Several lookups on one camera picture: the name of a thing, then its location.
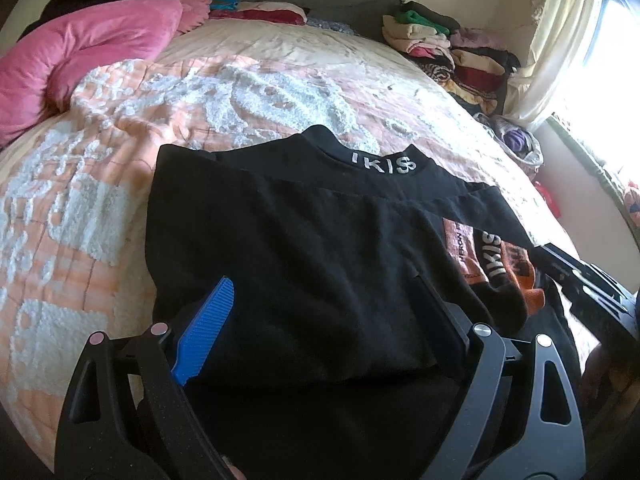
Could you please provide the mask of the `black long-sleeve sweater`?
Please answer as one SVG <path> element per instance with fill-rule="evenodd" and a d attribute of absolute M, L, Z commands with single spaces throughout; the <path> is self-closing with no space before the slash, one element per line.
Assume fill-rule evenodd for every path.
<path fill-rule="evenodd" d="M 526 339 L 571 382 L 558 289 L 494 186 L 414 146 L 378 156 L 322 126 L 209 153 L 160 148 L 146 220 L 154 318 L 183 320 L 221 278 L 234 304 L 186 396 L 249 479 L 415 479 L 458 385 L 418 316 L 431 299 Z"/>

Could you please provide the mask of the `pile of folded clothes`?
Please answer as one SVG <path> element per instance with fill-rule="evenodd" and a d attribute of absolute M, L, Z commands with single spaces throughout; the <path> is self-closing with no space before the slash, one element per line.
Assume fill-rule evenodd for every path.
<path fill-rule="evenodd" d="M 496 35 L 409 1 L 382 17 L 382 37 L 470 114 L 503 112 L 521 62 Z"/>

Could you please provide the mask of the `red plastic bag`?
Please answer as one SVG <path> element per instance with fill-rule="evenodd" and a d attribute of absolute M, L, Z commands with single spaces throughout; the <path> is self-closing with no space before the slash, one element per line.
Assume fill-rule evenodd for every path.
<path fill-rule="evenodd" d="M 561 209 L 556 203 L 556 201 L 554 200 L 554 198 L 552 197 L 551 193 L 539 181 L 534 181 L 533 185 L 534 185 L 534 188 L 536 188 L 536 191 L 540 194 L 540 196 L 548 206 L 549 210 L 553 214 L 553 217 L 555 219 L 561 218 L 562 217 Z"/>

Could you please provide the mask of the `floral laundry basket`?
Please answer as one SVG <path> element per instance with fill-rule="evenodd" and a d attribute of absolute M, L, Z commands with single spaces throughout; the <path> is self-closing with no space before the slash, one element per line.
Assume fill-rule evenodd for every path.
<path fill-rule="evenodd" d="M 500 148 L 530 180 L 534 180 L 544 164 L 544 154 L 538 140 L 527 130 L 502 116 L 490 116 L 487 119 L 487 127 Z"/>

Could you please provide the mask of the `peach quilted bedspread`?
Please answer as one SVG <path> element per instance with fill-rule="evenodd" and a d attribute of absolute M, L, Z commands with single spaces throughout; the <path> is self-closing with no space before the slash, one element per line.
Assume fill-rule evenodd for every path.
<path fill-rule="evenodd" d="M 151 317 L 143 225 L 160 146 L 231 150 L 318 124 L 373 154 L 414 145 L 499 188 L 533 242 L 573 249 L 524 172 L 391 48 L 308 26 L 209 22 L 155 62 L 93 70 L 66 113 L 2 153 L 1 403 L 44 466 L 87 336 L 131 335 Z"/>

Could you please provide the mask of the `cream curtain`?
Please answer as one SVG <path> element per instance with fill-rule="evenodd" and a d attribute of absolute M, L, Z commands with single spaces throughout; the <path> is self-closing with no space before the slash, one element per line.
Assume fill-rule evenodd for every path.
<path fill-rule="evenodd" d="M 596 31 L 602 0 L 544 0 L 524 66 L 509 78 L 503 116 L 533 132 L 577 74 Z"/>

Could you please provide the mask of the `pink duvet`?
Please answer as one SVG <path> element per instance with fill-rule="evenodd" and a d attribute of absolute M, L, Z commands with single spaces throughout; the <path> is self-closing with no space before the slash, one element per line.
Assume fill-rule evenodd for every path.
<path fill-rule="evenodd" d="M 112 0 L 35 28 L 1 57 L 1 145 L 64 112 L 89 72 L 130 58 L 153 61 L 208 18 L 210 0 Z"/>

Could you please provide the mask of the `red and white pillow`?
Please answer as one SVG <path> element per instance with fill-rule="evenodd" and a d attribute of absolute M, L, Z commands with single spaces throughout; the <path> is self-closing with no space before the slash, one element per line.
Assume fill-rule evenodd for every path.
<path fill-rule="evenodd" d="M 307 13 L 300 6 L 289 2 L 241 2 L 233 10 L 213 10 L 211 20 L 264 21 L 274 24 L 303 26 L 307 24 Z"/>

